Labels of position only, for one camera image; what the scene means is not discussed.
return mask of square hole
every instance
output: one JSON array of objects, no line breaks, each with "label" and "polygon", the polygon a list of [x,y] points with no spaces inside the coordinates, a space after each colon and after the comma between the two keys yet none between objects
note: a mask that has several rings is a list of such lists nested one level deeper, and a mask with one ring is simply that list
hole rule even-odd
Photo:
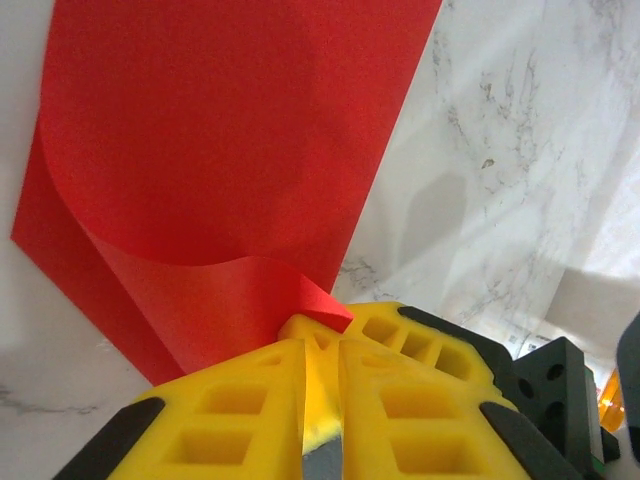
[{"label": "square hole", "polygon": [[436,369],[461,380],[467,380],[471,372],[471,365],[463,352],[443,345],[436,362]]},{"label": "square hole", "polygon": [[415,332],[409,332],[400,353],[418,361],[424,361],[431,339]]},{"label": "square hole", "polygon": [[398,327],[380,317],[371,317],[362,329],[365,336],[386,346],[391,344],[397,331]]},{"label": "square hole", "polygon": [[241,465],[251,433],[188,430],[182,432],[165,460],[179,464]]},{"label": "square hole", "polygon": [[398,470],[405,474],[483,473],[469,442],[440,434],[404,435],[391,439]]},{"label": "square hole", "polygon": [[380,390],[387,418],[455,418],[449,395],[431,385],[387,385]]},{"label": "square hole", "polygon": [[267,397],[262,385],[216,385],[203,395],[196,413],[259,415]]}]

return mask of white marble surface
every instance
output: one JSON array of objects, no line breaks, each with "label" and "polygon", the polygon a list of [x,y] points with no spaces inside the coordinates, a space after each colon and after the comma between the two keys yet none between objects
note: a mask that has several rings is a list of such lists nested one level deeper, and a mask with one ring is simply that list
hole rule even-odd
[{"label": "white marble surface", "polygon": [[[8,240],[50,5],[0,2],[2,480],[50,478],[147,388]],[[568,331],[610,357],[639,306],[638,24],[634,0],[445,0],[335,294],[416,305],[514,354]],[[626,299],[609,328],[584,302],[596,275]]]},{"label": "white marble surface", "polygon": [[517,355],[634,153],[638,21],[633,1],[445,1],[339,298],[413,304]]}]

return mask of red paper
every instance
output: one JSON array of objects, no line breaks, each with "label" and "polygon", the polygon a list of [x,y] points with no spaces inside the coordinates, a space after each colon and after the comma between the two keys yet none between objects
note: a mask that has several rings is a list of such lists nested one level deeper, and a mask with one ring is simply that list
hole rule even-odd
[{"label": "red paper", "polygon": [[58,0],[14,239],[152,380],[344,328],[324,291],[438,6]]}]

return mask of grey surface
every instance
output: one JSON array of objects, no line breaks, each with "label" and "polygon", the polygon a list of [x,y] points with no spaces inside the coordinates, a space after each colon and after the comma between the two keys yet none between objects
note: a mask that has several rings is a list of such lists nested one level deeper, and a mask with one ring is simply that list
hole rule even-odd
[{"label": "grey surface", "polygon": [[342,440],[338,437],[302,460],[304,480],[340,480],[342,478]]}]

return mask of yellow plastic object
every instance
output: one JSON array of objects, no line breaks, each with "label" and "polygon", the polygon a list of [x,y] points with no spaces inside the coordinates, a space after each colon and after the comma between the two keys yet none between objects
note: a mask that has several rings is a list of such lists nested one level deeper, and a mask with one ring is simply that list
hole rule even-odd
[{"label": "yellow plastic object", "polygon": [[347,305],[354,319],[345,337],[384,345],[393,352],[478,385],[493,385],[493,372],[472,345],[398,313],[401,303]]},{"label": "yellow plastic object", "polygon": [[618,371],[614,370],[598,401],[600,424],[608,431],[615,432],[624,421],[624,405]]},{"label": "yellow plastic object", "polygon": [[479,410],[515,407],[380,346],[340,342],[344,480],[529,479]]},{"label": "yellow plastic object", "polygon": [[465,382],[486,386],[500,395],[493,386],[493,372],[475,348],[403,317],[397,311],[401,306],[395,302],[347,305],[354,320],[343,335],[304,315],[294,315],[280,330],[279,338],[303,339],[306,345],[304,453],[340,434],[337,372],[341,339],[384,346],[412,361]]},{"label": "yellow plastic object", "polygon": [[303,453],[340,434],[338,341],[341,337],[335,330],[304,315],[291,317],[278,334],[279,339],[305,341],[307,384]]},{"label": "yellow plastic object", "polygon": [[302,478],[304,342],[285,340],[147,392],[166,405],[109,480]]}]

